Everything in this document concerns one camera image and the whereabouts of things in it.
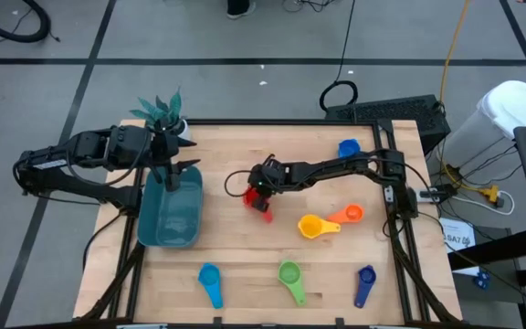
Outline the small blue object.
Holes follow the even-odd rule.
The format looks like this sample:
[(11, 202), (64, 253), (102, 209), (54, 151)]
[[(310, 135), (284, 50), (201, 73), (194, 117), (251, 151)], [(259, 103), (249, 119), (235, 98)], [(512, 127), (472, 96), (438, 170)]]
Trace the small blue object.
[(472, 282), (477, 288), (486, 291), (490, 285), (490, 274), (487, 271), (479, 271)]

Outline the white power strip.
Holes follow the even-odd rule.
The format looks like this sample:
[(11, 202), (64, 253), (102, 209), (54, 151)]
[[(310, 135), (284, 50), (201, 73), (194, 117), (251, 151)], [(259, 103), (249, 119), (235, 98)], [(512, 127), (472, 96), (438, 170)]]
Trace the white power strip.
[(436, 187), (429, 187), (416, 191), (418, 203), (439, 204), (448, 198), (448, 193)]

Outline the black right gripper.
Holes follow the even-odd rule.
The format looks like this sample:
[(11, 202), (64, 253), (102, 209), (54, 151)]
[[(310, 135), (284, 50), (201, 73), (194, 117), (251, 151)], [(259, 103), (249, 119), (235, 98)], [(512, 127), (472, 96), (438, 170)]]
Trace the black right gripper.
[(261, 164), (254, 165), (247, 179), (249, 186), (257, 192), (253, 195), (251, 206), (255, 209), (264, 208), (264, 213), (270, 213), (270, 203), (262, 196), (282, 193), (281, 184), (285, 174), (285, 166), (275, 157), (267, 157)]

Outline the teal plastic basket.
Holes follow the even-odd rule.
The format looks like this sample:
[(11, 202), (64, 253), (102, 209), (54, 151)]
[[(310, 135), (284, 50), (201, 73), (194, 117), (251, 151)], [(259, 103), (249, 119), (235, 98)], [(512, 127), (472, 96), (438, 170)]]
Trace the teal plastic basket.
[(168, 192), (148, 174), (143, 189), (137, 238), (146, 247), (190, 248), (202, 221), (203, 177), (195, 166), (184, 169), (180, 186)]

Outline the white plant pot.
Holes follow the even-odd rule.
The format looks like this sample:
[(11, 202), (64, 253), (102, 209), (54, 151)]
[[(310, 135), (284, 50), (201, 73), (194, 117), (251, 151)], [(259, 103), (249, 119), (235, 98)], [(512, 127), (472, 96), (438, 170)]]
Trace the white plant pot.
[(190, 141), (192, 139), (189, 125), (186, 119), (180, 119), (176, 125), (170, 130), (171, 134), (179, 136), (185, 140)]

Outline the red measuring cup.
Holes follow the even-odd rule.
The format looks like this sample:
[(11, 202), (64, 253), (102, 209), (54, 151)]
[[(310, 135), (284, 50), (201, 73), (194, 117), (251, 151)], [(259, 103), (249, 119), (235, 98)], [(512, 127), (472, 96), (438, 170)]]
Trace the red measuring cup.
[(253, 186), (250, 186), (246, 193), (243, 195), (243, 204), (246, 206), (246, 207), (249, 207), (249, 208), (252, 208), (254, 210), (256, 210), (264, 219), (265, 222), (267, 223), (271, 223), (272, 220), (273, 220), (273, 215), (272, 215), (272, 212), (270, 213), (264, 213), (263, 209), (255, 209), (251, 206), (251, 201), (252, 201), (252, 198), (253, 198), (253, 195), (255, 193), (258, 193), (260, 196), (262, 196), (264, 198), (264, 200), (270, 200), (270, 197), (271, 197), (271, 194), (270, 193), (267, 193), (265, 191), (262, 191), (260, 188), (255, 188)]

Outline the green measuring cup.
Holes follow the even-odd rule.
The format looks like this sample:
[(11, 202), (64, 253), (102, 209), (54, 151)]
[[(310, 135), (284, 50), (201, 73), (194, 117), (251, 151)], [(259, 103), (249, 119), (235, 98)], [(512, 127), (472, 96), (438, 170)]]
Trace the green measuring cup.
[(296, 262), (292, 260), (282, 261), (279, 265), (278, 279), (290, 291), (298, 306), (304, 306), (307, 303), (301, 269)]

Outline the dark blue measuring cup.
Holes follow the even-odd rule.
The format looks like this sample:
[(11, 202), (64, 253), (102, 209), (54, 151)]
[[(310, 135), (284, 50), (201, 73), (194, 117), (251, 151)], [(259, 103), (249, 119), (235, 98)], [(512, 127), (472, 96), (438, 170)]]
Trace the dark blue measuring cup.
[(375, 281), (376, 273), (371, 265), (358, 270), (358, 285), (353, 302), (355, 307), (362, 309), (365, 306)]

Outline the artificial green plant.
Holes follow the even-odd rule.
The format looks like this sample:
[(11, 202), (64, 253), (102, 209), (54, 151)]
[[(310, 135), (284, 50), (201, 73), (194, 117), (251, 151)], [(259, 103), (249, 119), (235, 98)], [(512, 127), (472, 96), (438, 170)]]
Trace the artificial green plant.
[(135, 118), (145, 120), (145, 125), (155, 131), (165, 131), (174, 135), (180, 134), (185, 127), (184, 118), (181, 116), (182, 97), (180, 90), (166, 103), (155, 96), (154, 103), (144, 98), (138, 98), (141, 109), (129, 110)]

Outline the light blue measuring cup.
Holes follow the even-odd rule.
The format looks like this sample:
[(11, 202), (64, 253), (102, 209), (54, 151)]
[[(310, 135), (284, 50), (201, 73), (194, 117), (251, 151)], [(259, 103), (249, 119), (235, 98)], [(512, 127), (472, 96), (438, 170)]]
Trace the light blue measuring cup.
[(220, 270), (212, 263), (205, 263), (198, 273), (198, 281), (203, 285), (205, 291), (215, 309), (224, 307), (221, 292)]

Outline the white plastic bin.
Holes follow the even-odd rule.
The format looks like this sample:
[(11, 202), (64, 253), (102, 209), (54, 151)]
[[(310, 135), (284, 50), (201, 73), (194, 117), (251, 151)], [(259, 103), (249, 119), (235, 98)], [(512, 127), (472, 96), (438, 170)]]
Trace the white plastic bin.
[(520, 163), (514, 129), (526, 126), (526, 83), (508, 80), (486, 93), (477, 109), (436, 152), (468, 181), (482, 185), (508, 175)]

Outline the person's shoe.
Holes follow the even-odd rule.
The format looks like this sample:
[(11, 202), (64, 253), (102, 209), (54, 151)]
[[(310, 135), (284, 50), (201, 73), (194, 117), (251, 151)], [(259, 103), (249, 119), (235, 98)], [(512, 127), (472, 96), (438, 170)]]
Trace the person's shoe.
[(226, 0), (226, 15), (229, 19), (249, 16), (256, 9), (255, 0)]

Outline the white paper sheet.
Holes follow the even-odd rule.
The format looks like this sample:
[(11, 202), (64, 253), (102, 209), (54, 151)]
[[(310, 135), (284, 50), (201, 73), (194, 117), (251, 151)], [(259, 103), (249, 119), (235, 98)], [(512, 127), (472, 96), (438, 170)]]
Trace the white paper sheet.
[(439, 222), (443, 227), (447, 253), (476, 245), (475, 231), (469, 224), (449, 218), (441, 218)]

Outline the orange measuring cup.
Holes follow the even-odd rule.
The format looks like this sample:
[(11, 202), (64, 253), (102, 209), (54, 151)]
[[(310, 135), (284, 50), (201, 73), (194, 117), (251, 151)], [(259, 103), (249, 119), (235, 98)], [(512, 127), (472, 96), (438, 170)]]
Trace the orange measuring cup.
[(349, 204), (328, 216), (330, 222), (338, 224), (358, 223), (363, 219), (364, 209), (357, 204)]

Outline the yellow plug adapter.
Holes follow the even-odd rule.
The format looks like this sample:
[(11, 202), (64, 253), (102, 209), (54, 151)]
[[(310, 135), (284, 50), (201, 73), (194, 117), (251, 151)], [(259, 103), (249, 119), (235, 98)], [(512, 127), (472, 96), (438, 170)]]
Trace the yellow plug adapter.
[(487, 198), (491, 204), (496, 204), (499, 200), (499, 187), (496, 185), (480, 188), (479, 193)]

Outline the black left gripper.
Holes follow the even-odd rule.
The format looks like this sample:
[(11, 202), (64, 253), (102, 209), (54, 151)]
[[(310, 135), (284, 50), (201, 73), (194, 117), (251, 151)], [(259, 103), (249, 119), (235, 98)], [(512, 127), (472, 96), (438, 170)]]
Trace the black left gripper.
[[(156, 131), (150, 144), (148, 165), (155, 167), (167, 166), (172, 162), (172, 158), (179, 154), (180, 148), (192, 146), (197, 146), (197, 143), (177, 135)], [(174, 164), (174, 173), (181, 174), (184, 170), (199, 162), (200, 159), (179, 161)]]

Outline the yellow measuring cup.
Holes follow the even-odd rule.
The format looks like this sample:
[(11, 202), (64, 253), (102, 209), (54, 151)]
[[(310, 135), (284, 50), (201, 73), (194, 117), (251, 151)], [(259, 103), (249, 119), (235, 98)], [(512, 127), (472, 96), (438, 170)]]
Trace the yellow measuring cup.
[(298, 222), (298, 229), (304, 238), (316, 239), (323, 234), (339, 233), (341, 225), (316, 215), (305, 215)]

